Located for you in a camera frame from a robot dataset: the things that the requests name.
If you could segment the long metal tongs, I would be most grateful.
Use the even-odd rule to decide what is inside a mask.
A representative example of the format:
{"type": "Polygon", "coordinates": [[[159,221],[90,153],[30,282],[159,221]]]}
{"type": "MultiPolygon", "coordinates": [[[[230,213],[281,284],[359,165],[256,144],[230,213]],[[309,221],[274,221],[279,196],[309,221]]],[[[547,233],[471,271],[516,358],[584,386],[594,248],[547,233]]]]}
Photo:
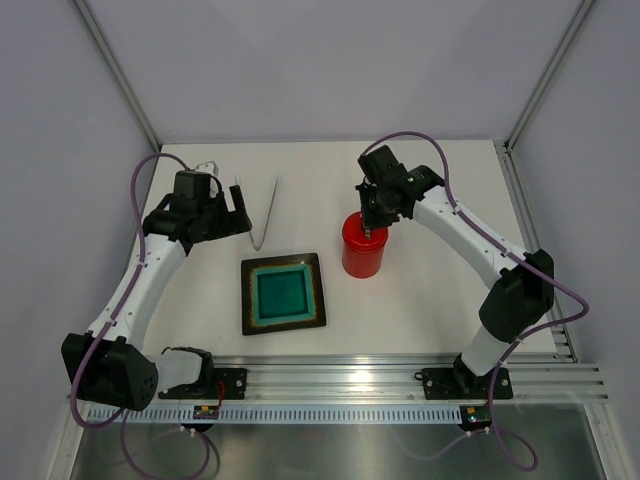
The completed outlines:
{"type": "Polygon", "coordinates": [[[252,223],[252,227],[248,233],[248,238],[254,252],[260,252],[265,244],[267,234],[270,229],[270,223],[279,190],[280,179],[281,175],[279,172],[277,172],[272,178],[268,202],[264,204],[263,208],[263,216],[261,217],[262,224],[260,230],[256,229],[256,220],[253,218],[253,214],[256,213],[255,201],[252,200],[252,197],[249,194],[244,194],[245,208],[247,211],[247,215],[249,216],[249,219],[252,223]]]}

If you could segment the red round lid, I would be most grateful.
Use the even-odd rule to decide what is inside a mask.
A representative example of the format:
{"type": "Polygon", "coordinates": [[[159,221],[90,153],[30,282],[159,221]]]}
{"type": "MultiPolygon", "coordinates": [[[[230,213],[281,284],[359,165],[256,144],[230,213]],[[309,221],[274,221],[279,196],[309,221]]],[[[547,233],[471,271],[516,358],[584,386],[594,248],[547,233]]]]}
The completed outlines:
{"type": "Polygon", "coordinates": [[[383,249],[389,238],[387,227],[373,229],[366,234],[360,212],[354,212],[345,219],[341,233],[345,245],[359,252],[383,249]]]}

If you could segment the red cylindrical container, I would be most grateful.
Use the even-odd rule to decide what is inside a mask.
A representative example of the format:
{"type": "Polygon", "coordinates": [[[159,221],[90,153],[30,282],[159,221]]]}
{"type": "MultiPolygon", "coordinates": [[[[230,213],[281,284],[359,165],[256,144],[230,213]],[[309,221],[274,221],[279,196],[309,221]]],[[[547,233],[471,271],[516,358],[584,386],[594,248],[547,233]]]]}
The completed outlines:
{"type": "Polygon", "coordinates": [[[344,241],[342,267],[350,276],[358,279],[371,278],[382,265],[386,243],[354,243],[344,241]]]}

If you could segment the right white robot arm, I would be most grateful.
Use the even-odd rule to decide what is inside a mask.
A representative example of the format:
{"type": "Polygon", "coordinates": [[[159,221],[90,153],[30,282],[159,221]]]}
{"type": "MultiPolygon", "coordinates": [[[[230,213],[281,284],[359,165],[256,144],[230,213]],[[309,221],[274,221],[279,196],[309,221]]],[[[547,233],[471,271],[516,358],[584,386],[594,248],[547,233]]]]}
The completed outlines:
{"type": "Polygon", "coordinates": [[[387,146],[362,154],[358,164],[364,229],[414,220],[447,243],[487,287],[478,311],[481,326],[452,367],[456,389],[478,395],[509,346],[552,308],[553,259],[542,249],[529,253],[499,238],[463,210],[444,178],[424,165],[407,169],[387,146]]]}

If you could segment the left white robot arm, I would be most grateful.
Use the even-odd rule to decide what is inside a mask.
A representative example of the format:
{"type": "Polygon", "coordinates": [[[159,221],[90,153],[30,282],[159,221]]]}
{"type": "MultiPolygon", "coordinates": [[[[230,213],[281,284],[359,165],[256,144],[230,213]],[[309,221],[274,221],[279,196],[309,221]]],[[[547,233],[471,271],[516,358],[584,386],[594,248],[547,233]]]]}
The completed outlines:
{"type": "Polygon", "coordinates": [[[142,222],[142,247],[109,303],[84,334],[69,334],[61,353],[75,400],[142,411],[157,394],[215,398],[224,381],[210,353],[170,347],[147,357],[142,345],[156,307],[192,248],[252,228],[239,185],[182,170],[172,192],[142,222]]]}

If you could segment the square dark teal plate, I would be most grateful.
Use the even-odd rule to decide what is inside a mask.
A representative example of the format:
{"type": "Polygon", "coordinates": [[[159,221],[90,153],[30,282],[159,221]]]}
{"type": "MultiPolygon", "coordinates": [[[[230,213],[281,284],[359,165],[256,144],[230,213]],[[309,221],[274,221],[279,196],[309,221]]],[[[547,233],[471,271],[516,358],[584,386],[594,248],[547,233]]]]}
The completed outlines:
{"type": "Polygon", "coordinates": [[[327,325],[316,253],[245,259],[240,270],[243,335],[327,325]]]}

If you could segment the left small circuit board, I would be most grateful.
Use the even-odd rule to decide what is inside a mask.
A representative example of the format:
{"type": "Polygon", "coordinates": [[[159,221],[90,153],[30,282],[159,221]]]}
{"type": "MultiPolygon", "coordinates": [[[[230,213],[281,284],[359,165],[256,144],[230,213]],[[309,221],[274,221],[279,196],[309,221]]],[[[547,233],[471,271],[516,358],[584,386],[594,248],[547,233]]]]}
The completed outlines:
{"type": "Polygon", "coordinates": [[[194,407],[193,419],[194,420],[212,420],[215,421],[219,418],[219,408],[210,405],[196,405],[194,407]]]}

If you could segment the small circuit board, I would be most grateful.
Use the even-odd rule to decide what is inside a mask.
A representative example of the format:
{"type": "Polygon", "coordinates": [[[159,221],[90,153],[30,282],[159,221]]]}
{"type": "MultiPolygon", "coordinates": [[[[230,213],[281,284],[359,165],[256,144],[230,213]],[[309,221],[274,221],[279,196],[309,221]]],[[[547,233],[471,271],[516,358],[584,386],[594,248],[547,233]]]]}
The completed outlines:
{"type": "Polygon", "coordinates": [[[488,406],[463,406],[460,412],[463,425],[485,427],[492,422],[491,409],[488,406]]]}
{"type": "Polygon", "coordinates": [[[196,405],[194,407],[193,419],[194,420],[212,420],[215,421],[219,418],[219,408],[210,405],[196,405]]]}

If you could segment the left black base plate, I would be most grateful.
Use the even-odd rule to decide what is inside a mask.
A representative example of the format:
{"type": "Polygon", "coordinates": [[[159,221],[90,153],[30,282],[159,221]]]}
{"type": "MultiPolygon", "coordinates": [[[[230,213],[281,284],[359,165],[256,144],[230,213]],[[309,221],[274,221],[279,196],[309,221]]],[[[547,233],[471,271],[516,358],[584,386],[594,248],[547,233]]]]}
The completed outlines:
{"type": "Polygon", "coordinates": [[[163,400],[244,400],[248,371],[245,368],[208,368],[190,384],[182,384],[158,394],[163,400]]]}

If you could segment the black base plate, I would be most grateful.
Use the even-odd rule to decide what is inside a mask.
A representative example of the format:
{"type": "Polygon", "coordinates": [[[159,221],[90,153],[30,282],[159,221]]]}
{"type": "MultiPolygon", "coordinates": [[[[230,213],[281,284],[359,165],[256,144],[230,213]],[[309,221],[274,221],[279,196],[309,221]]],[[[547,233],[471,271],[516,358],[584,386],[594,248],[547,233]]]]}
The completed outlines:
{"type": "Polygon", "coordinates": [[[163,400],[244,400],[248,371],[245,368],[208,368],[190,384],[182,384],[158,394],[163,400]]]}
{"type": "MultiPolygon", "coordinates": [[[[493,373],[484,376],[461,375],[453,367],[423,368],[413,378],[423,387],[426,400],[487,400],[493,373]]],[[[493,385],[493,398],[514,398],[509,372],[500,368],[493,385]]]]}

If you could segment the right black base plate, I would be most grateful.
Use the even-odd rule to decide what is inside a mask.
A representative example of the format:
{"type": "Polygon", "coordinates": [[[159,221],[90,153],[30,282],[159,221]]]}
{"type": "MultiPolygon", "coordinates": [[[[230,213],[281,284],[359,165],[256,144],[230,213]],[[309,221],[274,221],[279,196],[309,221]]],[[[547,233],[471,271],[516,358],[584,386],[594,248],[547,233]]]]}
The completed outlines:
{"type": "MultiPolygon", "coordinates": [[[[487,400],[493,373],[484,376],[461,375],[453,367],[423,368],[413,378],[423,387],[426,400],[487,400]]],[[[514,398],[509,372],[500,368],[493,385],[493,398],[514,398]]]]}

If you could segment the aluminium mounting rail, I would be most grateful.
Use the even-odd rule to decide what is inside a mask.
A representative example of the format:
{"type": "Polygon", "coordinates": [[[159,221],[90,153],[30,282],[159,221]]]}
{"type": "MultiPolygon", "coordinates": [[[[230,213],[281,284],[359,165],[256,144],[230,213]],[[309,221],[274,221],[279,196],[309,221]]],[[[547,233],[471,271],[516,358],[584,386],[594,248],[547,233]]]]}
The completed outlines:
{"type": "MultiPolygon", "coordinates": [[[[450,356],[221,356],[220,367],[248,372],[245,401],[258,404],[423,403],[414,374],[448,367],[450,356]]],[[[506,363],[513,403],[601,404],[609,401],[599,368],[570,358],[514,354],[506,363]]]]}

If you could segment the left aluminium frame post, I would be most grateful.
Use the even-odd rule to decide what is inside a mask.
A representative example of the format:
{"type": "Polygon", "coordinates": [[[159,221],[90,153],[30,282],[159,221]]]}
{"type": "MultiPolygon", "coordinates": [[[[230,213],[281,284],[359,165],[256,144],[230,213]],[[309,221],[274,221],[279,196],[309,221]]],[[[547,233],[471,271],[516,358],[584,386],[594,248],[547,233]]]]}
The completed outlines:
{"type": "Polygon", "coordinates": [[[79,21],[89,35],[97,52],[107,68],[117,90],[122,96],[135,123],[154,152],[159,152],[162,143],[149,120],[134,88],[132,87],[115,50],[108,39],[100,21],[89,1],[71,0],[71,7],[79,17],[79,21]]]}

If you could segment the aluminium frame post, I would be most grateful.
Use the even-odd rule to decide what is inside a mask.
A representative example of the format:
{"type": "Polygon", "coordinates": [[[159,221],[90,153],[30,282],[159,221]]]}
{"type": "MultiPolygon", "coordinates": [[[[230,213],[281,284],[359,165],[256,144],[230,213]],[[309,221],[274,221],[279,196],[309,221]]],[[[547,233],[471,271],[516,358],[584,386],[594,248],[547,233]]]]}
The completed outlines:
{"type": "Polygon", "coordinates": [[[524,104],[524,107],[504,142],[505,151],[509,155],[514,152],[516,146],[535,116],[536,111],[542,105],[547,91],[561,71],[571,49],[578,41],[581,32],[585,28],[598,4],[599,1],[597,0],[581,0],[578,2],[576,9],[572,13],[567,25],[564,27],[559,40],[556,42],[550,57],[543,67],[541,74],[536,80],[536,83],[524,104]]]}
{"type": "Polygon", "coordinates": [[[108,39],[100,21],[89,1],[71,0],[71,7],[79,17],[79,21],[89,35],[97,52],[107,68],[117,90],[122,96],[135,123],[154,152],[159,152],[162,143],[149,120],[134,88],[132,87],[115,50],[108,39]]]}

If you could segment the right aluminium frame post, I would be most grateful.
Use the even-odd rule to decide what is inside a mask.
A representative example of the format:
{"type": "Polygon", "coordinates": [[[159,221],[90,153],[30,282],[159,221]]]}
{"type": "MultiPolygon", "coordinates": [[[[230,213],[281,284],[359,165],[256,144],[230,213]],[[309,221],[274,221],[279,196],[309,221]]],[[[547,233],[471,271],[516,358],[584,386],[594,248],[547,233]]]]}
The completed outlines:
{"type": "Polygon", "coordinates": [[[581,0],[578,2],[576,9],[572,13],[567,25],[564,27],[559,40],[556,42],[550,57],[543,67],[541,74],[536,80],[536,83],[524,104],[524,107],[504,142],[505,151],[509,155],[514,152],[516,146],[535,116],[536,111],[542,105],[547,91],[561,71],[571,49],[578,41],[581,32],[585,28],[598,4],[599,1],[597,0],[581,0]]]}

